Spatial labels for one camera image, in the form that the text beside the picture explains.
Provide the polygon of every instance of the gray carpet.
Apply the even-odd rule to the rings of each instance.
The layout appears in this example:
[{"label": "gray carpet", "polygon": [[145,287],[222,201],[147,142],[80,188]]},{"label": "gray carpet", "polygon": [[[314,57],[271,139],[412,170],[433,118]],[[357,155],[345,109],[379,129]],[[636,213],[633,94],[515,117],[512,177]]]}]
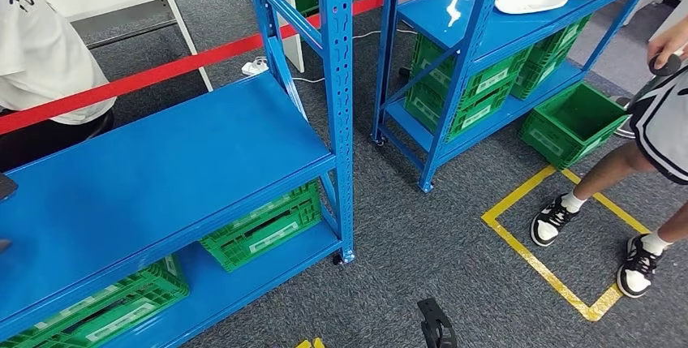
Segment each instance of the gray carpet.
[{"label": "gray carpet", "polygon": [[[177,1],[199,49],[256,30],[250,0]],[[655,11],[646,13],[636,19],[640,24],[631,25],[650,28],[657,24],[660,18]],[[357,17],[355,33],[378,29],[379,14],[373,11]],[[603,13],[593,22],[604,20]],[[633,36],[633,28],[625,33]],[[643,36],[647,33],[640,31],[635,41],[646,41]],[[397,149],[371,144],[368,135],[378,38],[373,35],[355,43],[357,260],[346,266],[323,260],[195,337],[186,348],[291,348],[315,337],[322,337],[328,348],[420,348],[424,340],[415,303],[430,296],[454,322],[461,347],[688,345],[688,286],[682,263],[688,260],[685,244],[668,252],[651,293],[640,300],[621,299],[601,321],[591,323],[482,222],[483,213],[546,165],[518,139],[519,122],[441,167],[435,191],[427,195],[415,185],[418,172]],[[591,40],[586,35],[581,41]],[[412,35],[398,34],[394,70],[411,59],[412,45]],[[637,54],[613,50],[609,57],[615,66],[631,66],[616,73],[641,70]],[[175,28],[96,52],[111,79],[182,54],[184,46]],[[258,54],[210,67],[211,80],[218,85],[237,79],[241,65]],[[305,59],[307,77],[320,78],[320,59],[308,50]],[[591,74],[589,80],[606,92],[623,92],[619,83],[609,82],[616,78]],[[299,82],[298,86],[314,128],[326,136],[322,84]],[[202,92],[200,76],[191,73],[127,95],[116,108],[118,123]],[[584,173],[622,143],[613,139],[573,170]],[[535,249],[527,233],[530,218],[542,203],[571,187],[563,176],[553,175],[505,212],[501,222],[591,304],[613,283],[619,247],[632,231],[592,202],[561,241],[545,250]],[[606,195],[650,228],[658,226],[688,196],[684,188],[658,175],[630,178]]]}]

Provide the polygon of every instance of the sneaker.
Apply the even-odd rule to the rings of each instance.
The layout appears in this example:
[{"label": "sneaker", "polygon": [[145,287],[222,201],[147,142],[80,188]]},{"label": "sneaker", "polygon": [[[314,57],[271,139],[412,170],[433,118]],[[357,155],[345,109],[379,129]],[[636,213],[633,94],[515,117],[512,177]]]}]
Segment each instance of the sneaker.
[{"label": "sneaker", "polygon": [[627,297],[642,297],[650,289],[657,262],[661,258],[643,248],[641,238],[645,236],[647,235],[643,234],[628,240],[626,261],[617,273],[619,290]]},{"label": "sneaker", "polygon": [[578,213],[568,211],[561,206],[559,195],[551,204],[538,213],[531,222],[531,238],[533,242],[541,247],[548,247],[554,239],[561,233],[561,229],[576,217]]}]

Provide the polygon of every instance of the red barrier rope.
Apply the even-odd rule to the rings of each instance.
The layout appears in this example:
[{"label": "red barrier rope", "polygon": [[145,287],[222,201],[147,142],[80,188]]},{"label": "red barrier rope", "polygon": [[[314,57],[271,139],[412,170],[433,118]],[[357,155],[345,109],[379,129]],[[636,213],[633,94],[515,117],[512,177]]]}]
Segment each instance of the red barrier rope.
[{"label": "red barrier rope", "polygon": [[[354,2],[353,15],[359,15],[366,11],[382,6],[383,0],[359,0]],[[308,18],[316,28],[320,27],[320,16],[314,15]],[[280,27],[283,38],[292,37],[296,34],[290,25]],[[80,92],[69,97],[64,97],[56,101],[51,101],[43,105],[32,107],[28,110],[18,111],[0,118],[0,135],[27,127],[34,123],[41,122],[48,118],[56,117],[60,114],[81,109],[88,105],[119,97],[129,92],[134,92],[151,84],[160,83],[179,75],[197,70],[201,67],[216,62],[221,62],[228,58],[233,58],[239,54],[258,49],[263,45],[260,34],[244,37],[241,40],[233,41],[217,48],[209,49],[199,54],[186,56],[173,62],[168,62],[159,67],[154,67],[146,71],[138,72],[126,78],[121,78],[90,90]]]}]

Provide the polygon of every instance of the white sock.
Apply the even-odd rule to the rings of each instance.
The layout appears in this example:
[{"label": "white sock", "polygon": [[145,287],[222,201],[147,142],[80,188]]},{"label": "white sock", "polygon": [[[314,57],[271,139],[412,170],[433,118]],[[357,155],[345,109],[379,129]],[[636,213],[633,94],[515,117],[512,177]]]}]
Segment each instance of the white sock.
[{"label": "white sock", "polygon": [[650,252],[653,255],[660,256],[664,249],[673,243],[667,243],[657,235],[657,231],[648,234],[647,236],[640,239],[643,242],[643,248],[645,251]]},{"label": "white sock", "polygon": [[580,200],[576,198],[573,192],[570,192],[561,198],[561,206],[564,206],[566,210],[571,213],[578,213],[580,208],[587,200]]}]

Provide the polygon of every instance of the yellow tape square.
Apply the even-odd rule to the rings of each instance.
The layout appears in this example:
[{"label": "yellow tape square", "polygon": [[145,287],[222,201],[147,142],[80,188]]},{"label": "yellow tape square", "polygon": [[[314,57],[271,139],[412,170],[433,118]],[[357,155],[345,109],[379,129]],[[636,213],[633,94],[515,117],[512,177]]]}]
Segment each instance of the yellow tape square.
[{"label": "yellow tape square", "polygon": [[[557,278],[552,271],[550,271],[541,261],[539,261],[535,256],[528,251],[526,247],[521,244],[508,230],[506,230],[498,221],[497,218],[505,212],[508,208],[513,206],[521,198],[523,198],[527,193],[532,191],[535,187],[541,184],[547,177],[551,176],[557,172],[554,167],[548,165],[538,174],[528,179],[523,185],[514,190],[511,194],[506,196],[493,208],[488,210],[483,215],[483,221],[488,224],[500,237],[509,244],[532,268],[535,269],[545,281],[547,281],[559,294],[561,294],[564,299],[566,299],[576,310],[580,311],[583,317],[589,321],[598,321],[602,316],[617,302],[617,300],[623,296],[621,291],[617,288],[616,282],[612,284],[605,292],[599,297],[595,303],[591,306],[586,305],[581,299],[576,296],[571,290],[569,290],[564,283],[562,283],[559,278]],[[580,178],[576,176],[573,172],[569,170],[563,170],[562,173],[571,182],[579,183]],[[633,229],[640,233],[649,233],[643,224],[638,222],[629,213],[625,212],[622,208],[618,207],[611,200],[602,194],[595,194],[593,196],[596,200],[602,203],[606,208],[612,211],[612,213],[619,216],[626,224],[631,226]]]}]

